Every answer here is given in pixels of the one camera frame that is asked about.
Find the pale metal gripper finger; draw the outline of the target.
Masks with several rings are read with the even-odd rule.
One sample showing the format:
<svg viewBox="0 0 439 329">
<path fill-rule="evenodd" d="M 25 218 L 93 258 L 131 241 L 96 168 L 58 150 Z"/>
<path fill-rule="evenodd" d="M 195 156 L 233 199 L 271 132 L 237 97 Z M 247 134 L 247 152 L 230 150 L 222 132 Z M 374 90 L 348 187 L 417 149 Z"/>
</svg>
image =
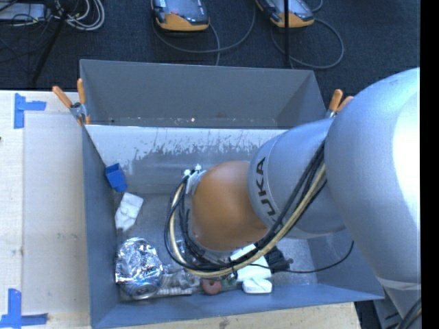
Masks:
<svg viewBox="0 0 439 329">
<path fill-rule="evenodd" d="M 192 295 L 193 289 L 191 287 L 183 289 L 181 287 L 161 287 L 156 296 L 179 296 L 179 295 Z"/>
<path fill-rule="evenodd" d="M 163 284 L 199 284 L 200 277 L 183 268 L 168 269 L 163 276 Z"/>
</svg>

